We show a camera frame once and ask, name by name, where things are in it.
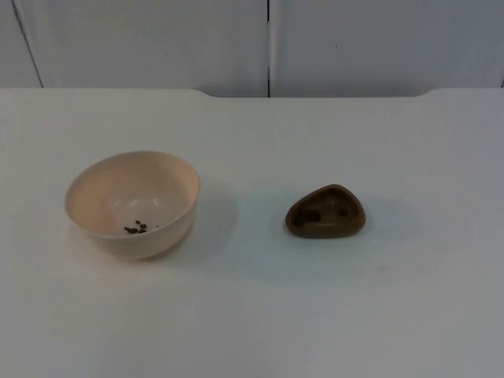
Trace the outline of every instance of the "white wall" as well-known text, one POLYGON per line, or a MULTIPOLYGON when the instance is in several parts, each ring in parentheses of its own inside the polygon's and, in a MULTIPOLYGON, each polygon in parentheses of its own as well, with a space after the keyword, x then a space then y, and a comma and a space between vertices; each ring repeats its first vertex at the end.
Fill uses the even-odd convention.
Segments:
POLYGON ((16 0, 45 87, 267 93, 265 0, 16 0))
POLYGON ((40 87, 10 0, 0 0, 0 87, 40 87))
POLYGON ((273 96, 500 87, 503 0, 270 0, 273 96))

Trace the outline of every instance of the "cream bowl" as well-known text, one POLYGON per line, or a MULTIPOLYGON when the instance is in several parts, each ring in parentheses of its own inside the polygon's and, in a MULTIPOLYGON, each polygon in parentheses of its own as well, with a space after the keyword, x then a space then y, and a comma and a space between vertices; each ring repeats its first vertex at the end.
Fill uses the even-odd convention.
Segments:
POLYGON ((67 190, 65 210, 103 250, 120 258, 147 258, 189 231, 199 189, 198 173, 180 157, 129 152, 78 175, 67 190))

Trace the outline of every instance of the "brown dish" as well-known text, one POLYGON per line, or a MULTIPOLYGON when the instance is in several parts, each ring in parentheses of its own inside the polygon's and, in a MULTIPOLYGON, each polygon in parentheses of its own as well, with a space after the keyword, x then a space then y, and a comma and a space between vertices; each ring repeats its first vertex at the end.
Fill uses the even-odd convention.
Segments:
POLYGON ((285 224, 302 238, 341 238, 364 227, 365 212, 348 189, 328 185, 297 201, 287 213, 285 224))

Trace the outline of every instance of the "small brown bowl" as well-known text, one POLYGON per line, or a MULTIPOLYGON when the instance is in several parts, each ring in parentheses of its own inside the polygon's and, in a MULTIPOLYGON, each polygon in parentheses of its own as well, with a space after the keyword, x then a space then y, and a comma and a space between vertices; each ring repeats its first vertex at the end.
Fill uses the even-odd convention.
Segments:
POLYGON ((328 185, 297 201, 287 213, 285 224, 302 238, 341 238, 364 227, 365 212, 348 189, 328 185))

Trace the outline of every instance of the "panel seam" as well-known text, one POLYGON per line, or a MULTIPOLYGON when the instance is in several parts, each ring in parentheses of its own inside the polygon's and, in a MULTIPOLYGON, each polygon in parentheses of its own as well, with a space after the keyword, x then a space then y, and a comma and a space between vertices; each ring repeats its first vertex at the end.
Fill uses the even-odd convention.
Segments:
POLYGON ((39 67, 37 67, 37 64, 35 62, 35 57, 33 56, 32 47, 30 46, 30 43, 28 42, 28 37, 26 35, 26 28, 24 27, 23 19, 20 15, 20 11, 17 8, 16 0, 11 0, 11 4, 13 6, 14 16, 16 17, 16 20, 17 20, 17 26, 23 36, 24 44, 26 45, 26 48, 28 49, 28 53, 30 54, 31 63, 33 64, 33 68, 35 69, 35 74, 37 75, 37 79, 39 80, 40 87, 44 88, 42 78, 40 77, 39 67))

